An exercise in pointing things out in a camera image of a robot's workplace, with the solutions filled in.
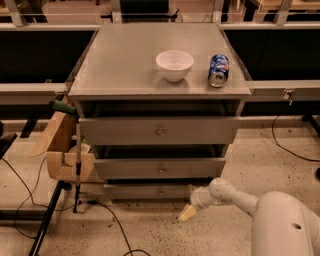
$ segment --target cabinet top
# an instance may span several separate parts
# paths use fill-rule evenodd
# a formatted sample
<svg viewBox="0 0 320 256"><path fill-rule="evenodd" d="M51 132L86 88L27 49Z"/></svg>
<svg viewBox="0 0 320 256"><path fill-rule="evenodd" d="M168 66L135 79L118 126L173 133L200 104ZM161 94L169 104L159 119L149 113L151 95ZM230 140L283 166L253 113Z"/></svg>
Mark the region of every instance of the cabinet top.
<svg viewBox="0 0 320 256"><path fill-rule="evenodd" d="M158 71L156 57L166 50L194 58L189 74L176 83ZM228 81L221 88L208 83L210 59L225 54ZM72 85L69 96L104 99L114 96L249 95L249 85L222 32L213 23L133 23L102 25Z"/></svg>

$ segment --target cable wire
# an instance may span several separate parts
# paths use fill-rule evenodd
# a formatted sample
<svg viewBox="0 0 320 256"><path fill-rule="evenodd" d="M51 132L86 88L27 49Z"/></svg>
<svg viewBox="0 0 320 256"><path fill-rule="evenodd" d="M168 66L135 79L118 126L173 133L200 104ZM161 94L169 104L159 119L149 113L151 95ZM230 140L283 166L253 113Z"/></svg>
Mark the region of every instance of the cable wire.
<svg viewBox="0 0 320 256"><path fill-rule="evenodd" d="M19 178L19 180L22 182L22 184L25 186L25 188L27 189L27 191L28 191L28 193L29 193L29 196L28 196L28 197L20 204L20 206L17 208L16 213L15 213L15 215L14 215L13 221L14 221L14 226L15 226L15 228L17 229L17 231L18 231L21 235L23 235L23 236L25 236L25 237L27 237L27 238L30 238L30 239L35 239L36 237L29 236L29 235L23 233L23 232L19 229L16 220L17 220L17 217L18 217L19 210L21 209L21 207L23 206L23 204L24 204L29 198L31 198L31 202L32 202L32 204L33 204L34 206L41 206L41 207L45 207L45 208L48 209L48 206L43 205L43 204L36 204L36 203L34 202L34 199L33 199L33 193L35 192L35 190L36 190L37 187L38 187L39 180L40 180L41 169L42 169L42 166L43 166L46 158L47 158L47 157L45 157L45 158L42 160L42 162L41 162L41 165L40 165L39 171L38 171L37 181L36 181L36 184L35 184L35 186L34 186L34 188L33 188L32 191L30 191L30 189L29 189L29 187L27 186L27 184L24 182L24 180L21 178L21 176L16 172L16 170L11 166L11 164L10 164L7 160L5 160L5 159L2 158L2 160L10 167L10 169L11 169L11 170L15 173L15 175ZM65 209L55 209L55 211L65 211L65 210L68 210L68 209L70 209L70 208L72 208L72 207L73 207L73 205L70 206L70 207L67 207L67 208L65 208Z"/></svg>
<svg viewBox="0 0 320 256"><path fill-rule="evenodd" d="M290 154L292 154L292 155L300 158L300 159L303 159L303 160L306 160L306 161L309 161L309 162L318 162L318 163L320 163L320 160L319 160L319 159L310 159L310 158L307 158L307 157L304 157L304 156L300 156L300 155L292 152L291 150L289 150L289 149L287 149L287 148L285 148L285 147L283 147L283 146L281 146L281 145L279 144L278 140L276 139L275 133L274 133L274 125L275 125L276 120L277 120L279 117L280 117L280 116L277 116L277 117L273 120L272 126L271 126L272 136L273 136L273 139L274 139L275 143L277 144L277 146L280 147L280 148L282 148L283 150L287 151L288 153L290 153Z"/></svg>
<svg viewBox="0 0 320 256"><path fill-rule="evenodd" d="M100 202L98 202L98 201L94 201L94 200L93 200L93 201L88 201L87 203L88 203L88 204L91 204L91 205L98 204L98 205L106 208L106 209L113 215L113 217L115 218L115 220L117 221L117 223L118 223L118 225L119 225L119 227L120 227L120 229L121 229L122 235L123 235L123 237L124 237L124 239L125 239L125 241L126 241L126 244L127 244L128 248L129 248L129 252L127 252L126 254L124 254L124 256L129 255L129 254L131 254L131 256L133 256L133 252L143 252L144 254L146 254L146 255L148 255L148 256L151 256L149 253L147 253L147 252L144 251L144 250L141 250L141 249L132 250L132 249L131 249L131 246L130 246L130 244L129 244L128 238L127 238L127 236L126 236L126 234L125 234L125 232L124 232L124 230L123 230L123 227L122 227L119 219L117 218L117 216L115 215L115 213L114 213L108 206L106 206L106 205L104 205L104 204L102 204L102 203L100 203Z"/></svg>

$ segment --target electrical outlet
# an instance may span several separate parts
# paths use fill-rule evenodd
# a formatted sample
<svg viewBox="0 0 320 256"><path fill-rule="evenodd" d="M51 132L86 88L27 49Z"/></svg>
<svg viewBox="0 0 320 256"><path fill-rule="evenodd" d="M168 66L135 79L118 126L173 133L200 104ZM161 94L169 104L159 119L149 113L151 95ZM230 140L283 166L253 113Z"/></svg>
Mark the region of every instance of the electrical outlet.
<svg viewBox="0 0 320 256"><path fill-rule="evenodd" d="M294 89L284 89L280 100L292 100Z"/></svg>

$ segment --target drawer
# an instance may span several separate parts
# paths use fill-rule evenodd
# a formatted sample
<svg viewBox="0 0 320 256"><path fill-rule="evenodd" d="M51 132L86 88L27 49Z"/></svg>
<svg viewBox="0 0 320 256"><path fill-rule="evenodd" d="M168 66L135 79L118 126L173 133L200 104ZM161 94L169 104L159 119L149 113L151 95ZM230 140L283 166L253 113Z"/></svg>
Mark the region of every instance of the drawer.
<svg viewBox="0 0 320 256"><path fill-rule="evenodd" d="M220 177L225 158L202 159L97 159L100 179L167 179Z"/></svg>
<svg viewBox="0 0 320 256"><path fill-rule="evenodd" d="M109 199L189 199L188 185L110 185L105 184Z"/></svg>
<svg viewBox="0 0 320 256"><path fill-rule="evenodd" d="M91 145L232 144L239 117L81 118Z"/></svg>

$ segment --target white bowl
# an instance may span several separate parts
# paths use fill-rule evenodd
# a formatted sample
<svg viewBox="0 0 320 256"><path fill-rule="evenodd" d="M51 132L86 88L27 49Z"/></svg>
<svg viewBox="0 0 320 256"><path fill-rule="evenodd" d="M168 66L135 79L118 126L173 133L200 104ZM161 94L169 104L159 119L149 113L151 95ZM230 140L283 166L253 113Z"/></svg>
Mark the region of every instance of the white bowl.
<svg viewBox="0 0 320 256"><path fill-rule="evenodd" d="M160 53L156 62L159 71L168 81L178 82L189 73L194 60L189 53L171 50Z"/></svg>

